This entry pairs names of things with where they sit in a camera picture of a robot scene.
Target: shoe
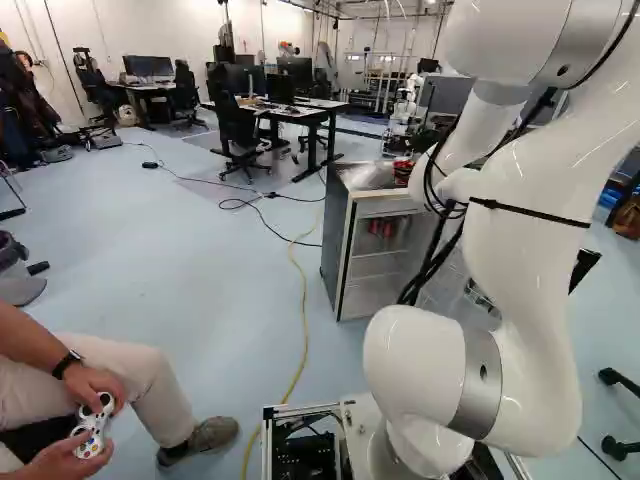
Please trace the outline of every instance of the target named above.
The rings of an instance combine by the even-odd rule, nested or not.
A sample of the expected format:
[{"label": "shoe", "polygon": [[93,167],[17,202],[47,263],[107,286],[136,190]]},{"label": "shoe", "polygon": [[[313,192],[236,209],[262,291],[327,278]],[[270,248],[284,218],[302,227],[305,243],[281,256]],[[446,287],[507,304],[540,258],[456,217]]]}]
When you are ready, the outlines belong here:
[{"label": "shoe", "polygon": [[230,445],[238,436],[240,427],[231,417],[211,417],[198,425],[189,439],[187,447],[179,454],[169,454],[167,449],[161,448],[156,459],[161,467],[171,467],[181,460],[198,453],[221,450]]}]

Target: watch strap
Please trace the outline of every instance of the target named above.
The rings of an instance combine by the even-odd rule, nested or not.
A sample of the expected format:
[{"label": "watch strap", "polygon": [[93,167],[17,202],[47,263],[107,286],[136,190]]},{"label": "watch strap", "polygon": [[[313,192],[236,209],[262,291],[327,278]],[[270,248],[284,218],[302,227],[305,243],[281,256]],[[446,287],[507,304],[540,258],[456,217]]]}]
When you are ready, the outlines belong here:
[{"label": "watch strap", "polygon": [[69,351],[65,355],[65,357],[60,360],[60,362],[55,366],[51,375],[58,380],[62,380],[62,375],[64,375],[64,371],[71,365],[72,363],[81,362],[82,359],[80,355],[75,353],[74,351]]}]

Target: black desk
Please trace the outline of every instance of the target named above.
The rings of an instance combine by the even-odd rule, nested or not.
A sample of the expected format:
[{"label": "black desk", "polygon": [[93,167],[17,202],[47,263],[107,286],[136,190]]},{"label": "black desk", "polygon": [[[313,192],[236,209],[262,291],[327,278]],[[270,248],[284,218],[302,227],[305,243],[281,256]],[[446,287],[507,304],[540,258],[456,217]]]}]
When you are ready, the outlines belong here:
[{"label": "black desk", "polygon": [[153,97],[168,97],[169,92],[176,88],[176,84],[173,82],[155,83],[151,85],[123,85],[119,82],[107,82],[107,85],[126,90],[127,96],[131,100],[133,108],[136,111],[139,126],[151,131],[155,130],[155,128],[151,126],[149,122],[149,115],[144,108],[142,108],[140,100],[148,100]]},{"label": "black desk", "polygon": [[329,112],[329,145],[327,146],[327,160],[324,164],[338,160],[344,157],[343,153],[335,153],[336,148],[336,116],[338,111],[349,105],[347,102],[338,102],[336,100],[325,100],[323,98],[309,98],[308,101],[300,101],[294,99],[296,107],[309,107],[326,110]]},{"label": "black desk", "polygon": [[[330,157],[327,156],[327,160],[318,165],[316,155],[316,138],[318,135],[318,127],[322,122],[330,119],[329,112],[327,110],[322,110],[319,108],[311,108],[309,105],[301,105],[300,107],[296,107],[298,110],[300,110],[300,113],[292,113],[285,110],[285,108],[287,107],[286,105],[275,104],[273,102],[270,103],[273,105],[277,105],[277,107],[264,109],[254,104],[245,104],[240,105],[240,108],[253,112],[259,118],[265,118],[269,120],[271,127],[270,140],[272,149],[287,145],[287,143],[280,139],[278,136],[278,126],[280,122],[303,125],[309,128],[309,153],[307,155],[307,168],[304,172],[293,177],[291,181],[294,183],[299,182],[307,178],[308,176],[320,171],[322,167],[324,167],[331,161]],[[212,111],[215,111],[216,107],[214,102],[203,102],[202,106]]]}]

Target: game controller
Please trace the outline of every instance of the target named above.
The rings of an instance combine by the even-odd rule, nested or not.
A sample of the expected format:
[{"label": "game controller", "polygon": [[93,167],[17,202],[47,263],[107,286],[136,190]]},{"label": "game controller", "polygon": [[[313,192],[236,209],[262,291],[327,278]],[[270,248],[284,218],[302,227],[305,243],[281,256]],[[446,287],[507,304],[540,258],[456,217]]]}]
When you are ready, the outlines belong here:
[{"label": "game controller", "polygon": [[83,460],[93,458],[104,450],[106,445],[105,430],[111,419],[111,414],[116,408],[116,402],[108,392],[100,392],[102,412],[93,413],[91,408],[83,405],[78,409],[78,426],[71,430],[70,437],[91,432],[91,437],[85,443],[76,448],[73,454]]}]

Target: black office chair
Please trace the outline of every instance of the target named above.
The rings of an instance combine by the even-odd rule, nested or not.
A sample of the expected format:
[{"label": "black office chair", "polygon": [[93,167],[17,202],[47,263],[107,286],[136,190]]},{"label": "black office chair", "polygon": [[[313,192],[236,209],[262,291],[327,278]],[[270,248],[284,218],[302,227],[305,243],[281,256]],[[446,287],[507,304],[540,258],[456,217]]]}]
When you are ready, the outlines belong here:
[{"label": "black office chair", "polygon": [[[607,385],[612,387],[619,383],[629,390],[633,395],[640,398],[640,385],[629,380],[620,372],[613,368],[605,368],[598,372],[598,378]],[[640,453],[640,442],[623,443],[616,440],[615,437],[607,435],[602,439],[600,444],[602,451],[607,455],[615,458],[619,462],[623,462],[630,453]]]},{"label": "black office chair", "polygon": [[84,47],[73,49],[73,64],[80,79],[82,88],[87,94],[87,100],[100,107],[102,115],[93,117],[93,122],[104,121],[110,127],[117,123],[116,110],[122,102],[118,95],[107,85],[104,75],[98,68],[95,58],[89,55],[90,50]]},{"label": "black office chair", "polygon": [[[309,92],[310,97],[329,99],[329,97],[331,96],[331,83],[327,85],[326,72],[324,71],[324,69],[316,69],[316,71],[314,71],[314,76],[315,76],[314,84]],[[327,145],[329,142],[329,138],[323,137],[321,135],[317,135],[316,139],[318,143],[322,145],[322,147],[325,150],[328,148]],[[299,164],[298,155],[300,155],[301,153],[304,153],[304,151],[307,149],[307,146],[309,145],[309,135],[300,135],[298,137],[298,143],[300,144],[300,150],[298,151],[298,154],[291,155],[291,158],[293,159],[296,165]]]},{"label": "black office chair", "polygon": [[219,173],[218,177],[224,181],[230,173],[242,170],[247,176],[247,183],[251,184],[253,177],[249,169],[255,168],[271,173],[270,166],[257,163],[257,158],[263,153],[260,148],[265,146],[258,134],[259,119],[242,110],[235,97],[228,90],[224,90],[222,85],[223,83],[216,84],[212,91],[212,100],[216,105],[222,153],[231,161],[226,163],[227,169]]},{"label": "black office chair", "polygon": [[186,120],[187,126],[199,125],[209,129],[204,120],[196,116],[196,108],[200,105],[200,95],[196,86],[196,78],[184,60],[176,60],[176,88],[171,91],[170,102],[173,117]]}]

